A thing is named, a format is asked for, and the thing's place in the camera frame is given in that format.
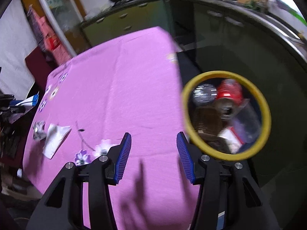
pink tablecloth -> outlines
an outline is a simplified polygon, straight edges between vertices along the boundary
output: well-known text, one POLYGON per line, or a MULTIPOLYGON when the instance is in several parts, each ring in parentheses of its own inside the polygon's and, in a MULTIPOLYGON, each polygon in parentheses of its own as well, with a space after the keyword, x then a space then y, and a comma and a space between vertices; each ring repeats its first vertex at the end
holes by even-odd
MULTIPOLYGON (((44 193, 81 150, 76 122, 93 148, 102 139, 119 144, 129 132, 132 147, 123 179, 109 187, 118 229, 186 230, 199 188, 189 184, 179 166, 181 82, 169 35, 156 27, 96 46, 54 70, 47 88, 34 121, 45 120, 45 129, 54 123, 72 130, 51 160, 30 130, 23 167, 38 190, 44 193)), ((83 202, 89 226, 86 194, 83 202)))

brown plastic container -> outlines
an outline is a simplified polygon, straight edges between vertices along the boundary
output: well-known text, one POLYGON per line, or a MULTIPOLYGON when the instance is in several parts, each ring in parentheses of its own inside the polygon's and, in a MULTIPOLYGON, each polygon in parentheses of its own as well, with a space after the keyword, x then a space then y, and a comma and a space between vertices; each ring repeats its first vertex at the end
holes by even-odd
POLYGON ((204 141, 215 141, 223 124, 214 107, 197 107, 193 114, 192 125, 204 141))

drawer handle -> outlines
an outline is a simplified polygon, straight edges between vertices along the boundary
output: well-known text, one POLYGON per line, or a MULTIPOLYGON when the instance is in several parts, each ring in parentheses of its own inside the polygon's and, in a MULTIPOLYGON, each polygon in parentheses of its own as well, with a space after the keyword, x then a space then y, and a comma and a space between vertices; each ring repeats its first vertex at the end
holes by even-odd
POLYGON ((233 25, 239 26, 239 27, 244 27, 244 24, 242 22, 238 22, 230 17, 225 17, 226 21, 230 22, 233 25))
POLYGON ((130 30, 131 28, 132 28, 132 26, 125 27, 125 28, 124 28, 124 31, 128 31, 128 30, 130 30))
POLYGON ((145 2, 145 3, 142 3, 142 4, 138 5, 138 7, 146 7, 147 4, 148 4, 148 3, 145 2))
POLYGON ((99 20, 97 20, 96 23, 101 23, 103 20, 104 20, 104 17, 99 19, 99 20))
POLYGON ((221 13, 218 12, 214 12, 212 10, 207 10, 207 13, 211 16, 215 16, 215 17, 223 17, 223 15, 221 13))
POLYGON ((120 19, 123 19, 123 18, 125 18, 127 15, 128 15, 128 13, 122 14, 119 18, 120 18, 120 19))

screw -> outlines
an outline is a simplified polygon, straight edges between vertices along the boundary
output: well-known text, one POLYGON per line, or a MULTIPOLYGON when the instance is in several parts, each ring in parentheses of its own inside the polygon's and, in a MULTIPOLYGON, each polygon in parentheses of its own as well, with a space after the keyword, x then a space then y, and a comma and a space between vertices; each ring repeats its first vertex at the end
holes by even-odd
POLYGON ((235 163, 234 166, 235 166, 238 170, 240 170, 241 168, 243 168, 242 163, 235 163))
POLYGON ((206 162, 210 160, 210 157, 208 155, 202 155, 201 159, 206 162))
POLYGON ((101 161, 101 162, 105 162, 107 160, 108 160, 108 157, 106 155, 103 155, 103 156, 99 157, 99 161, 101 161))
POLYGON ((65 164, 66 169, 71 169, 73 166, 74 166, 74 163, 72 163, 72 162, 65 164))

yellow rim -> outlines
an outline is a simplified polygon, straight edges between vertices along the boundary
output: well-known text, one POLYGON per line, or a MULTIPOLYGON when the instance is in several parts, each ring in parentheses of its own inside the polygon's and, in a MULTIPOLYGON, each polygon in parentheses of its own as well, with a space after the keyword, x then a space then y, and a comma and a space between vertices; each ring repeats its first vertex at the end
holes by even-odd
POLYGON ((271 131, 271 113, 268 106, 268 103, 266 99, 264 98, 263 94, 259 91, 259 89, 251 83, 246 78, 236 74, 231 73, 227 71, 211 71, 207 73, 199 74, 198 76, 191 79, 186 86, 183 89, 182 92, 183 97, 183 106, 185 111, 185 125, 186 130, 189 136, 191 137, 194 144, 197 145, 203 152, 207 153, 208 155, 221 159, 221 160, 227 160, 227 161, 239 161, 248 159, 254 155, 256 155, 265 145, 267 142, 270 131, 271 131), (238 81, 241 85, 246 87, 249 92, 254 96, 257 103, 259 104, 260 111, 261 111, 261 118, 262 118, 262 125, 261 125, 261 133, 257 139, 257 141, 246 151, 239 153, 239 154, 226 154, 219 152, 212 147, 210 147, 208 144, 206 144, 200 136, 196 133, 194 130, 189 114, 188 114, 188 100, 190 97, 191 92, 194 90, 194 88, 201 82, 211 79, 211 78, 233 78, 236 81, 238 81))

